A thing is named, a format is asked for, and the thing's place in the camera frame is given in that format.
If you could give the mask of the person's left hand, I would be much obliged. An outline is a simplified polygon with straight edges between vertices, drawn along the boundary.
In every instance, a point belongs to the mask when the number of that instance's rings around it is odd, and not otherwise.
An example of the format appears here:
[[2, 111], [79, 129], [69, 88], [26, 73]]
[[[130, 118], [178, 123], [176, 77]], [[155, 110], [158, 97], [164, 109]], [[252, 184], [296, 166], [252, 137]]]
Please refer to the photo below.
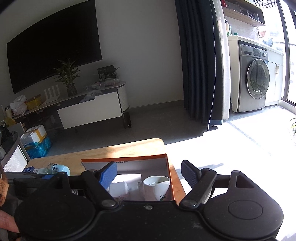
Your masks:
[[19, 233], [14, 217], [2, 210], [0, 210], [0, 227], [10, 232]]

